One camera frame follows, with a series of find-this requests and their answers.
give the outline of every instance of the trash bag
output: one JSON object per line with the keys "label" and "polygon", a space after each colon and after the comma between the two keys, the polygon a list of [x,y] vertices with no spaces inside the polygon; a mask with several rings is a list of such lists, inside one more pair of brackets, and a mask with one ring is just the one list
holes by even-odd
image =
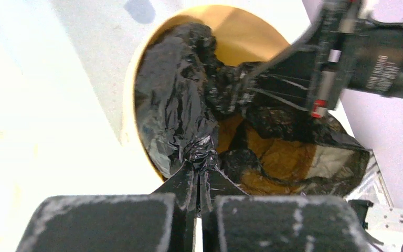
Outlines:
{"label": "trash bag", "polygon": [[259,62],[226,66],[209,27],[165,32],[143,55],[135,83],[140,139],[164,178],[184,162],[221,170],[245,192],[344,196],[361,181],[369,152],[331,115],[312,118],[264,96],[270,70],[240,83]]}
{"label": "trash bag", "polygon": [[[235,133],[232,138],[231,133],[220,135],[219,145],[220,167],[231,177],[239,176],[236,183],[245,192],[344,196],[359,185],[369,152],[330,114],[314,119],[280,104],[249,108],[246,115],[220,122],[221,133],[225,128]],[[240,160],[253,167],[238,169]]]}
{"label": "trash bag", "polygon": [[178,36],[163,36],[144,53],[136,76],[140,139],[165,178],[184,161],[218,165],[218,123],[204,103],[208,80],[190,43]]}

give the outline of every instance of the black mechanical arm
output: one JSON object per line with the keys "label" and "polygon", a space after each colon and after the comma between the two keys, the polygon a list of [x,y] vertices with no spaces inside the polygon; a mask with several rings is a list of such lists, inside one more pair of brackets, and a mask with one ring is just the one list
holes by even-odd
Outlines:
{"label": "black mechanical arm", "polygon": [[277,99],[322,117],[344,89],[403,98],[403,23],[359,17],[363,1],[325,1],[315,22],[292,46],[244,77],[277,76]]}

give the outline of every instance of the black plastic bag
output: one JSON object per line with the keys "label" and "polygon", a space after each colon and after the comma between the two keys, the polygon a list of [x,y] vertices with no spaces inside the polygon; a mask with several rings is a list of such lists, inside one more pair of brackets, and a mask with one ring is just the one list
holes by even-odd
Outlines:
{"label": "black plastic bag", "polygon": [[[246,186],[243,178],[255,172],[255,181],[281,188],[276,194],[343,196],[360,183],[368,151],[347,135],[336,119],[330,115],[313,119],[271,98],[254,99],[255,89],[271,88],[270,70],[256,78],[254,89],[243,88],[240,79],[258,62],[225,66],[216,58],[215,48],[209,27],[188,23],[167,31],[143,56],[135,85],[137,126],[150,159],[165,178],[189,161],[199,169],[222,170],[242,188]],[[239,127],[230,129],[234,137],[226,141],[228,148],[219,148],[219,138],[224,137],[219,136],[218,125],[222,127],[238,115],[243,118]],[[320,167],[311,164],[314,169],[303,177],[271,176],[265,170],[262,153],[248,146],[247,129],[260,139],[297,144],[308,153],[314,147],[315,160],[331,160]],[[272,151],[278,154],[277,148]],[[334,157],[344,161],[335,162]],[[287,186],[294,189],[284,192]]]}
{"label": "black plastic bag", "polygon": [[181,38],[165,36],[144,54],[135,85],[140,139],[165,178],[184,161],[215,167],[218,124],[203,101],[202,63]]}

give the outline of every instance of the red marking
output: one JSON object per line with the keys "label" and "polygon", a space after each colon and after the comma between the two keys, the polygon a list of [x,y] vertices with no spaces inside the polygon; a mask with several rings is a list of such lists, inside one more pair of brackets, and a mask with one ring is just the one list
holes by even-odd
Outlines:
{"label": "red marking", "polygon": [[325,100],[316,100],[314,102],[314,107],[313,111],[311,111],[311,116],[315,118],[321,118],[322,115],[317,113],[318,108],[325,108],[326,107],[326,101]]}
{"label": "red marking", "polygon": [[311,113],[311,116],[314,118],[322,118],[322,116],[320,114],[316,114],[316,113]]}
{"label": "red marking", "polygon": [[316,100],[314,102],[315,107],[322,107],[325,108],[326,106],[326,101],[325,100]]}

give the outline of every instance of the white bracket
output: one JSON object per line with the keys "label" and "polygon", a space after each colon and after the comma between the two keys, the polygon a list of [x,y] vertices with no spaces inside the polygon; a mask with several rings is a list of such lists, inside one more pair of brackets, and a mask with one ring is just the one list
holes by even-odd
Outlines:
{"label": "white bracket", "polygon": [[369,207],[367,231],[381,242],[403,244],[403,209],[375,204]]}

